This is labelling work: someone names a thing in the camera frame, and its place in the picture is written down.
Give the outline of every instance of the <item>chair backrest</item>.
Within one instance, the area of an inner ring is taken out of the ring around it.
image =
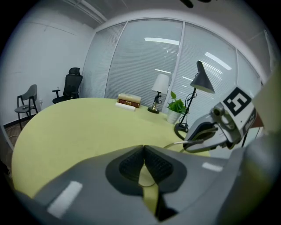
[[[82,81],[82,76],[80,75],[80,68],[73,67],[69,70],[69,74],[65,77],[65,88],[63,90],[63,95],[66,97],[71,96],[71,92],[77,92],[79,85]]]
[[[28,100],[31,96],[34,97],[34,100],[37,99],[37,85],[33,84],[29,87],[28,91],[22,94],[22,100]]]

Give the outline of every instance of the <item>chair seat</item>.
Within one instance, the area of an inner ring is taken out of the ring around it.
[[[35,107],[33,105],[30,106],[30,110],[34,109]],[[22,105],[14,110],[16,113],[27,113],[29,112],[29,106],[28,105]]]
[[[67,101],[67,100],[70,100],[70,99],[72,99],[72,98],[66,97],[66,96],[61,96],[61,97],[58,97],[58,98],[54,98],[53,103],[57,104],[59,102],[64,102],[64,101]]]

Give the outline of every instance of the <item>chair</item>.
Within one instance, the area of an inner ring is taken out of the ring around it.
[[[53,99],[53,103],[56,104],[70,99],[79,98],[78,88],[81,84],[82,78],[83,77],[80,75],[80,68],[71,68],[69,70],[69,74],[65,77],[65,88],[63,90],[63,96],[58,96],[58,92],[60,91],[59,89],[52,91],[56,92],[57,94],[57,97]]]
[[[22,101],[22,106],[19,106],[18,100],[21,99]],[[35,109],[36,114],[38,113],[35,101],[37,99],[37,85],[33,84],[30,86],[27,92],[24,94],[20,95],[17,97],[17,108],[14,110],[16,113],[18,113],[18,121],[19,121],[19,126],[22,130],[22,124],[21,124],[21,118],[20,118],[20,113],[26,113],[27,117],[31,119],[31,110]],[[28,100],[28,105],[24,104],[24,100]]]

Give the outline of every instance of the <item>potted plant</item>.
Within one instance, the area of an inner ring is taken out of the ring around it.
[[[167,108],[168,116],[167,121],[169,123],[175,123],[181,114],[185,113],[185,105],[181,99],[176,100],[177,96],[171,91],[172,102],[168,104]]]

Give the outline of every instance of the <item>desk lamp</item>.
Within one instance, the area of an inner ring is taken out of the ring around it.
[[[190,86],[194,87],[192,96],[188,103],[187,109],[184,113],[184,116],[182,117],[181,121],[179,123],[177,123],[174,127],[174,131],[175,131],[176,135],[182,140],[184,140],[184,137],[180,135],[179,131],[184,131],[186,133],[188,131],[188,129],[187,129],[188,126],[186,124],[184,124],[183,121],[184,121],[185,116],[188,114],[192,99],[196,93],[196,89],[199,89],[199,90],[207,92],[207,93],[212,93],[212,94],[215,93],[214,88],[205,72],[202,62],[197,61],[196,65],[197,65],[198,74],[193,79],[193,81],[190,83]]]
[[[152,107],[148,108],[148,111],[150,111],[152,113],[160,112],[156,108],[156,106],[159,102],[160,102],[160,104],[162,103],[162,101],[159,100],[159,98],[161,97],[160,93],[167,94],[168,87],[169,87],[169,77],[164,74],[159,74],[152,87],[152,90],[158,92],[158,94],[155,96],[153,105],[152,105]]]

